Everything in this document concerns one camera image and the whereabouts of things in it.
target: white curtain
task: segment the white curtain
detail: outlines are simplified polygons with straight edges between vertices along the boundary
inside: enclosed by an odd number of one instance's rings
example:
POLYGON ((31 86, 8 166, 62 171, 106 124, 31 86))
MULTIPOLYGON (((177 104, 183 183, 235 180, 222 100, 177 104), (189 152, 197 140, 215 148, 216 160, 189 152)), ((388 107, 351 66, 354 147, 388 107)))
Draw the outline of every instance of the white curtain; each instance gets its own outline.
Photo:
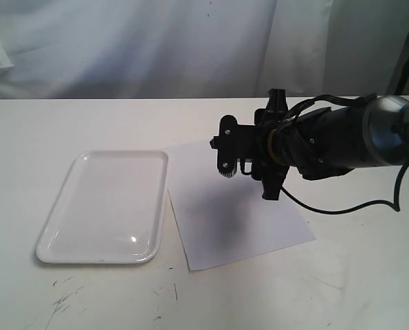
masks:
POLYGON ((409 0, 0 0, 0 98, 384 93, 409 0))

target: white backdrop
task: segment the white backdrop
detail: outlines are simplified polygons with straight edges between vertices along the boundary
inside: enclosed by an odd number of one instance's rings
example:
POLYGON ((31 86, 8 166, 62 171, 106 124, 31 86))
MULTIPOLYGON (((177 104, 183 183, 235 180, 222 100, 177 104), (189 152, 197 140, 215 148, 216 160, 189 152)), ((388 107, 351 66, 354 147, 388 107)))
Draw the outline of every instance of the white backdrop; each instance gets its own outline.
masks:
POLYGON ((384 93, 404 0, 0 0, 0 98, 384 93))

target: black cable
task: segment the black cable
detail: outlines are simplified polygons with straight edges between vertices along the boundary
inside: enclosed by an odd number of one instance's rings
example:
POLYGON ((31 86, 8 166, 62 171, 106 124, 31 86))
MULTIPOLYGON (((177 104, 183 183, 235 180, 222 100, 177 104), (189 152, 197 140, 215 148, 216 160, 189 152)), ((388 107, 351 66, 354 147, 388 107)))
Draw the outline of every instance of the black cable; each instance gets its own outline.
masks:
POLYGON ((353 208, 347 208, 346 210, 338 210, 338 211, 327 211, 327 210, 321 210, 319 208, 313 208, 305 203, 302 203, 299 201, 297 198, 295 198, 292 194, 290 194, 284 187, 282 187, 282 191, 294 202, 302 206, 303 208, 306 208, 307 210, 310 210, 312 212, 316 213, 321 213, 323 215, 344 215, 346 213, 354 212, 357 210, 361 210, 362 208, 366 208, 371 205, 377 205, 377 204, 382 204, 389 206, 392 208, 394 211, 399 212, 400 207, 399 207, 399 190, 401 187, 401 181, 403 181, 404 173, 406 173, 407 169, 409 167, 409 159, 406 161, 406 163, 403 164, 403 166, 400 168, 397 178, 395 180, 395 185, 394 185, 394 202, 391 201, 386 201, 384 199, 376 199, 373 201, 367 201, 366 203, 354 206, 353 208))

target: white paper sheet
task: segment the white paper sheet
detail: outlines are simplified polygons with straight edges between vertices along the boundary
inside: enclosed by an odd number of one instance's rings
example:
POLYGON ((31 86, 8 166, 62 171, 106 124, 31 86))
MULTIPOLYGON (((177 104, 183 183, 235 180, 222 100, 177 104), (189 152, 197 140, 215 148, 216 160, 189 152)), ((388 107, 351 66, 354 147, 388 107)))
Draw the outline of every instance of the white paper sheet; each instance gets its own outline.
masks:
POLYGON ((168 148, 168 191, 190 270, 204 270, 316 239, 284 194, 261 198, 262 184, 218 173, 208 141, 168 148))

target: table surface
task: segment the table surface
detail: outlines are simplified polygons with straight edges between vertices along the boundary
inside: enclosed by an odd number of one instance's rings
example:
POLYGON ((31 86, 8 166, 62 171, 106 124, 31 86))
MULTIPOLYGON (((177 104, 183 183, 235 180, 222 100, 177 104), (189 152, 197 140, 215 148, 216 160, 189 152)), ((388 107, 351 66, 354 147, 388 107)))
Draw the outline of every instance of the table surface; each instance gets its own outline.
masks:
MULTIPOLYGON (((373 206, 326 216, 300 208, 316 241, 214 269, 188 271, 169 202, 159 252, 147 264, 36 259, 36 242, 76 156, 210 139, 221 116, 250 124, 265 104, 0 100, 0 330, 409 329, 409 171, 400 213, 373 206)), ((362 169, 310 182, 291 170, 286 187, 313 206, 339 209, 392 199, 397 171, 362 169)))

